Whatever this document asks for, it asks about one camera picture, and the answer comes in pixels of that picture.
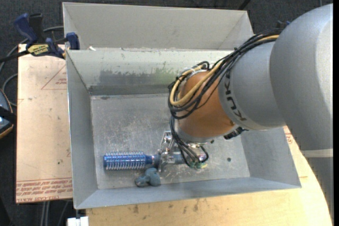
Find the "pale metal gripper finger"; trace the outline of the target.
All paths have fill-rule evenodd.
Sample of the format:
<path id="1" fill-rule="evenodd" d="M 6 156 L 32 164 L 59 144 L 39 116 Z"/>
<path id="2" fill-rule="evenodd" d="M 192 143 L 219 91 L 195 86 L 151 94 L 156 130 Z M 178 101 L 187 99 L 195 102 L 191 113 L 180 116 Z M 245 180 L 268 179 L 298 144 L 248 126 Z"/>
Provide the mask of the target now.
<path id="1" fill-rule="evenodd" d="M 161 151 L 159 153 L 158 171 L 164 171 L 166 166 L 173 160 L 173 156 L 168 151 Z"/>
<path id="2" fill-rule="evenodd" d="M 174 140 L 171 131 L 165 131 L 162 139 L 162 150 L 171 150 Z"/>

